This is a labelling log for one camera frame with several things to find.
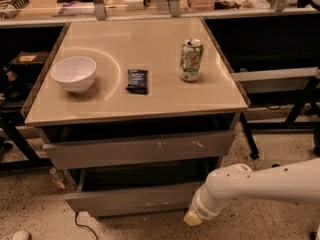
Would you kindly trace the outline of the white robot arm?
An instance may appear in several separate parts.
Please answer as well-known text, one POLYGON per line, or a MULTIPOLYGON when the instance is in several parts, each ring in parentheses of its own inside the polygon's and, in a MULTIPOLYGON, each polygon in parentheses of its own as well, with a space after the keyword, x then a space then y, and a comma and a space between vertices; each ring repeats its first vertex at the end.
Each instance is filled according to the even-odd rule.
POLYGON ((249 198, 320 205, 320 159, 258 171, 245 164, 215 169, 195 192, 183 221, 199 225, 233 201, 249 198))

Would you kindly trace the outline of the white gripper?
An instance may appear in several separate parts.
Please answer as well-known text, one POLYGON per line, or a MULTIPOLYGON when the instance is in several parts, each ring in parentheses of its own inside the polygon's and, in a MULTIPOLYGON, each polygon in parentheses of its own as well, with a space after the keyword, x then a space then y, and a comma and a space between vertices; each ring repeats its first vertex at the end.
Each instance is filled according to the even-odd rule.
POLYGON ((183 221, 189 226, 197 226, 202 220, 211 220, 216 217, 223 206, 215 200, 205 186, 201 186, 194 194, 190 209, 185 214, 183 221))

